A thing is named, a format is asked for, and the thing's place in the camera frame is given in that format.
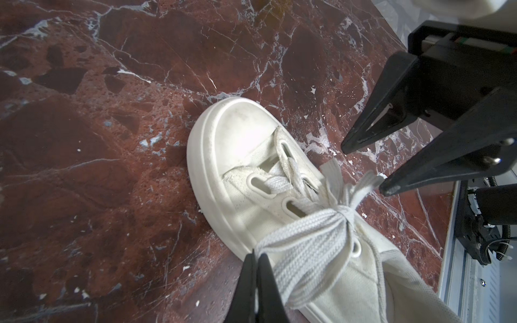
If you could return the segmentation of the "cream white sneaker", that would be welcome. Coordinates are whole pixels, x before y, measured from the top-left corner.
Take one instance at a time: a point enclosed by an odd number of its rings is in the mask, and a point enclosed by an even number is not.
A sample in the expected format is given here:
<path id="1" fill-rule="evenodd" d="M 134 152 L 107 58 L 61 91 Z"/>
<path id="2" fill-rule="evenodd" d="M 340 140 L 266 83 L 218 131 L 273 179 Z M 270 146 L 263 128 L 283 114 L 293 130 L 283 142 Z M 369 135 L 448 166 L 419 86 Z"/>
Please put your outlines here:
<path id="1" fill-rule="evenodd" d="M 265 186 L 280 160 L 274 145 L 278 127 L 287 131 L 264 107 L 234 97 L 210 106 L 188 139 L 188 173 L 199 207 L 239 258 L 255 253 L 268 234 L 304 217 L 293 205 L 295 193 L 274 194 Z M 299 163 L 306 186 L 321 187 L 321 167 L 289 133 L 284 149 Z M 404 254 L 359 213 L 355 235 L 359 256 L 348 262 L 338 282 L 302 308 L 285 307 L 299 310 L 310 322 L 459 321 Z"/>

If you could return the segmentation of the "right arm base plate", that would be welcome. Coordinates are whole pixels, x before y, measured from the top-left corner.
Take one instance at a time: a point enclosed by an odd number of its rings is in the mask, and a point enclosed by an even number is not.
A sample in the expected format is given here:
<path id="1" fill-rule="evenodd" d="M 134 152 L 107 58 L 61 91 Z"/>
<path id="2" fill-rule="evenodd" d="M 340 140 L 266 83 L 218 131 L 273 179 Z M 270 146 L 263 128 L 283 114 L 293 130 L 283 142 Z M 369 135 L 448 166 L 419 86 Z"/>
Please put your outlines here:
<path id="1" fill-rule="evenodd" d="M 455 237 L 472 259 L 478 261 L 480 265 L 486 266 L 490 265 L 492 261 L 487 251 L 481 250 L 481 245 L 500 238 L 501 234 L 497 227 L 486 227 L 483 217 L 472 211 L 468 194 L 473 193 L 478 184 L 473 187 L 470 187 L 470 184 L 472 184 L 471 180 L 460 182 L 456 204 Z"/>

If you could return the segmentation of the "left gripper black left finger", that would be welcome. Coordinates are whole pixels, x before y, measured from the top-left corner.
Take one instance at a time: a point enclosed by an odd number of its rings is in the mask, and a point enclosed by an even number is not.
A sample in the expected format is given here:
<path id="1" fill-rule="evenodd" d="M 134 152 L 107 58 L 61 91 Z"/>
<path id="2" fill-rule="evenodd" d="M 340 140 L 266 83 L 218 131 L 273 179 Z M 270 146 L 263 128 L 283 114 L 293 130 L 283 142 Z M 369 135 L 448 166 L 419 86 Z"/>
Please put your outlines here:
<path id="1" fill-rule="evenodd" d="M 255 255 L 247 254 L 224 323 L 256 322 L 257 267 Z"/>

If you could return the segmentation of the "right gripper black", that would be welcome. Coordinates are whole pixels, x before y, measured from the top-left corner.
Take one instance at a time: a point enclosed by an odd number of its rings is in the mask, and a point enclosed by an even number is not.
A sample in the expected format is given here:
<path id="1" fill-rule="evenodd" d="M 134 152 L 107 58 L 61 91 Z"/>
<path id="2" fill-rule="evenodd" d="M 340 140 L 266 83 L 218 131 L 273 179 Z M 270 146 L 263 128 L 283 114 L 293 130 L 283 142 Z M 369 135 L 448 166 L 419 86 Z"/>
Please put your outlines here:
<path id="1" fill-rule="evenodd" d="M 342 152 L 356 152 L 412 124 L 422 109 L 424 121 L 447 130 L 380 185 L 384 196 L 511 170 L 516 33 L 428 20 L 410 33 L 407 46 L 409 53 L 387 60 Z"/>

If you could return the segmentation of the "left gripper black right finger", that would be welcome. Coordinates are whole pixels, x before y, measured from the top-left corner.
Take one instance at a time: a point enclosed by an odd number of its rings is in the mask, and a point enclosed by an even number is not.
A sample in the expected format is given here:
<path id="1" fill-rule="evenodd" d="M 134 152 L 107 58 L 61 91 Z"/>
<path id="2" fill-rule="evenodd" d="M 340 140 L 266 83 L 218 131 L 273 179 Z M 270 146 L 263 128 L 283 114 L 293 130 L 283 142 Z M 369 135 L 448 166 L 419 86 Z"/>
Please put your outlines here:
<path id="1" fill-rule="evenodd" d="M 269 258 L 262 254 L 257 265 L 255 322 L 289 323 Z"/>

